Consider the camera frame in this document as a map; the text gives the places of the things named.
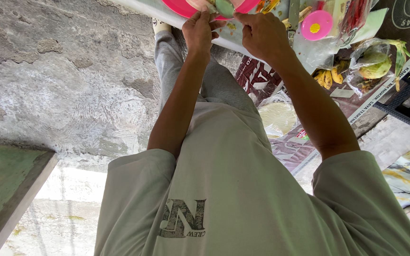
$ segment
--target printed logo on shirt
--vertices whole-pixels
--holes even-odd
[[[164,207],[162,222],[159,227],[158,236],[165,238],[184,238],[186,236],[202,237],[205,236],[204,211],[205,200],[195,200],[197,202],[196,215],[192,215],[190,208],[185,201],[179,199],[168,199]],[[191,228],[185,232],[185,225],[181,220],[183,217]]]

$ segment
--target white t-shirt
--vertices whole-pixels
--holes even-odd
[[[108,165],[95,255],[410,256],[410,222],[366,151],[324,160],[314,196],[271,154],[257,114],[197,102],[178,161]]]

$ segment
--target spoon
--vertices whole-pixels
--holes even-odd
[[[233,13],[235,12],[235,7],[229,0],[216,0],[216,9],[218,9],[219,14],[226,19],[232,19]]]

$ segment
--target ripe banana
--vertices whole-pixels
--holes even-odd
[[[333,84],[333,79],[332,79],[332,72],[330,70],[325,71],[325,82],[324,82],[324,87],[327,90],[330,90]]]
[[[323,70],[323,69],[319,69],[316,72],[316,75],[313,77],[317,81],[317,83],[322,87],[324,86],[324,81],[325,81],[325,72],[324,71],[325,70]]]
[[[342,84],[343,83],[343,76],[338,74],[336,67],[332,69],[332,78],[335,83]]]

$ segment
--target left hand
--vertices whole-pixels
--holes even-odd
[[[211,19],[214,19],[214,16],[210,15],[208,10],[197,11],[183,25],[188,54],[203,54],[210,57],[211,40],[219,37],[217,32],[212,31],[225,26],[226,23],[224,20],[209,22]]]

